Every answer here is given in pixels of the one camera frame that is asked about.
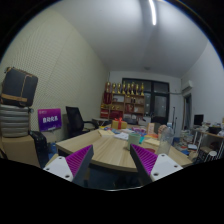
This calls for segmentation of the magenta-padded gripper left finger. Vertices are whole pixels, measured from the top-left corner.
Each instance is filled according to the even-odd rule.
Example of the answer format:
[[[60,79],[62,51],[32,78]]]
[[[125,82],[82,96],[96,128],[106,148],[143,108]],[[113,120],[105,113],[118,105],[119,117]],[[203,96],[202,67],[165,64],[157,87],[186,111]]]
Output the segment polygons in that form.
[[[87,170],[94,155],[93,146],[89,145],[63,157],[58,156],[44,170],[79,186],[87,186]]]

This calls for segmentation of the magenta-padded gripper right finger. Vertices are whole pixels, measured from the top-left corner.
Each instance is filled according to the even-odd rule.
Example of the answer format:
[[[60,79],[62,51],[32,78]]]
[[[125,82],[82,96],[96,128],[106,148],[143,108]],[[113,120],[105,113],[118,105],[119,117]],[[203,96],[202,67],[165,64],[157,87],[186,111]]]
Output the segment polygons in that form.
[[[134,144],[130,145],[130,154],[143,185],[157,181],[182,169],[168,155],[156,155]]]

